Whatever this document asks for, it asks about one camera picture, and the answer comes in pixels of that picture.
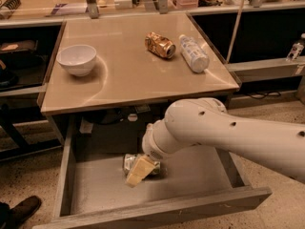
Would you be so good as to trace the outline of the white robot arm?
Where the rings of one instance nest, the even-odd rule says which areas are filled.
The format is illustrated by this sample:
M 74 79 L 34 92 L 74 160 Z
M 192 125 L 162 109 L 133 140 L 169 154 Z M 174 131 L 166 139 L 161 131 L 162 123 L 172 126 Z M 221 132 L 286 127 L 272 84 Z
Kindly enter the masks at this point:
M 143 153 L 127 174 L 134 187 L 157 161 L 191 146 L 215 147 L 293 178 L 305 181 L 305 126 L 243 118 L 227 113 L 215 98 L 182 99 L 162 119 L 150 123 L 142 138 Z

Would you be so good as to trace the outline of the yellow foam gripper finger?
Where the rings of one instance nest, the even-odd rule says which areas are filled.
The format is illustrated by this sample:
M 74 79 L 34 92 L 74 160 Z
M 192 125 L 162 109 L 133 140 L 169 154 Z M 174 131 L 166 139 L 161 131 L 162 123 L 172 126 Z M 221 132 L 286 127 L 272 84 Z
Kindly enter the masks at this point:
M 125 183 L 130 187 L 137 186 L 155 168 L 155 162 L 146 155 L 139 155 L 127 174 Z

